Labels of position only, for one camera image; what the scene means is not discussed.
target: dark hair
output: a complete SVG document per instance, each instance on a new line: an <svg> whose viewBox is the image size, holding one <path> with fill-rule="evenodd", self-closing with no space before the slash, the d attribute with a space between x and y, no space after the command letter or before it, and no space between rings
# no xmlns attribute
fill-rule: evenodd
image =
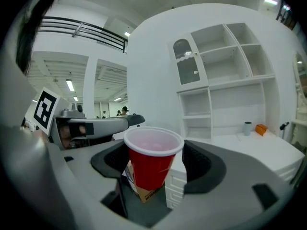
<svg viewBox="0 0 307 230"><path fill-rule="evenodd" d="M26 122L26 119L25 119L25 117L24 117L23 122L21 123L21 126L24 126L24 125L25 125L25 122Z"/></svg>
<svg viewBox="0 0 307 230"><path fill-rule="evenodd" d="M30 18L28 18L26 13L22 18L23 21L17 40L16 63L25 75L29 71L35 36L43 17L53 2L54 0L40 0L31 11Z"/></svg>

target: white drawer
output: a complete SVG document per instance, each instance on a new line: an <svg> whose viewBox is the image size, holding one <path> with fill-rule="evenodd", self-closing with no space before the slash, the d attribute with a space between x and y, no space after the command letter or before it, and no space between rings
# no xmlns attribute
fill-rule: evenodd
<svg viewBox="0 0 307 230"><path fill-rule="evenodd" d="M173 202L180 203L183 199L183 193L174 191L170 188L165 187L166 199L171 200Z"/></svg>
<svg viewBox="0 0 307 230"><path fill-rule="evenodd" d="M166 200L166 206L170 209L175 209L179 204L178 203L175 203L171 200Z"/></svg>
<svg viewBox="0 0 307 230"><path fill-rule="evenodd" d="M184 185L187 183L187 175L170 171L165 179L165 186L183 193Z"/></svg>

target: white cabinet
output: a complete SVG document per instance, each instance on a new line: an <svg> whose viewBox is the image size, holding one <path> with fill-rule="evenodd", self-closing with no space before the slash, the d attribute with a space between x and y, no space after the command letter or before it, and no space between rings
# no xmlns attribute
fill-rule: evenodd
<svg viewBox="0 0 307 230"><path fill-rule="evenodd" d="M191 33L198 51L200 53L236 45L235 39L231 36L224 25L215 25Z"/></svg>
<svg viewBox="0 0 307 230"><path fill-rule="evenodd" d="M242 49L254 77L273 75L269 59L260 44L242 45Z"/></svg>
<svg viewBox="0 0 307 230"><path fill-rule="evenodd" d="M184 139L211 139L212 107L208 88L178 93Z"/></svg>
<svg viewBox="0 0 307 230"><path fill-rule="evenodd" d="M187 183L187 171L182 162L182 151L175 155L172 166L165 179L166 205L175 209L183 199L184 185Z"/></svg>
<svg viewBox="0 0 307 230"><path fill-rule="evenodd" d="M210 141L266 125L278 135L279 93L271 63L245 23L220 24L169 44L185 139Z"/></svg>
<svg viewBox="0 0 307 230"><path fill-rule="evenodd" d="M208 86L206 72L191 34L169 43L168 47L177 92Z"/></svg>
<svg viewBox="0 0 307 230"><path fill-rule="evenodd" d="M257 38L245 23L227 24L226 26L240 45L258 43Z"/></svg>
<svg viewBox="0 0 307 230"><path fill-rule="evenodd" d="M247 62L238 46L201 54L209 85L250 78Z"/></svg>

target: cardboard box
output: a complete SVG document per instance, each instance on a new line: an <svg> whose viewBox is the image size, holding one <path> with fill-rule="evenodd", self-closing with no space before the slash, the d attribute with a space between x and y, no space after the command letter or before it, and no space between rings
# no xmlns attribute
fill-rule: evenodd
<svg viewBox="0 0 307 230"><path fill-rule="evenodd" d="M134 173L133 173L133 166L131 164L131 161L128 162L126 169L125 169L126 175L127 175L127 179L128 182L130 184L131 189L134 191L134 193L139 196L139 198L141 199L142 203L146 203L150 198L152 198L154 196L154 194L156 192L158 192L160 190L160 188L158 189L154 189L151 191L147 191L145 189L142 189L138 186L135 185L135 180L134 180Z"/></svg>

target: white countertop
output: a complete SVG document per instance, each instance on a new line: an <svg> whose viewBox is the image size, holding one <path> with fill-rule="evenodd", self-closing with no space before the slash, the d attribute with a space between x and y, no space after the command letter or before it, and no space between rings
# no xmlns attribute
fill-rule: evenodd
<svg viewBox="0 0 307 230"><path fill-rule="evenodd" d="M251 132L250 136L244 136L243 133L214 136L211 142L204 140L203 143L254 157L272 171L283 169L304 157L294 146L269 131L264 136L255 131Z"/></svg>

